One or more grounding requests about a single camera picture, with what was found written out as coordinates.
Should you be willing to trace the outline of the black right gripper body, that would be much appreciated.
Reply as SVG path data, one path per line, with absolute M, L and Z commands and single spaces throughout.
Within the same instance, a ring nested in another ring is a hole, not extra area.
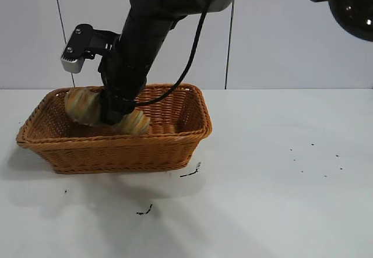
M 110 102 L 133 101 L 146 84 L 154 62 L 152 47 L 112 47 L 97 50 L 101 56 L 98 71 Z

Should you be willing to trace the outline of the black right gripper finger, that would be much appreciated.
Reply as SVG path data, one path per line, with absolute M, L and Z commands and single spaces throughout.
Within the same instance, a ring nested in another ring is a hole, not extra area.
M 100 93 L 100 120 L 115 125 L 134 111 L 134 100 L 126 100 L 111 93 Z

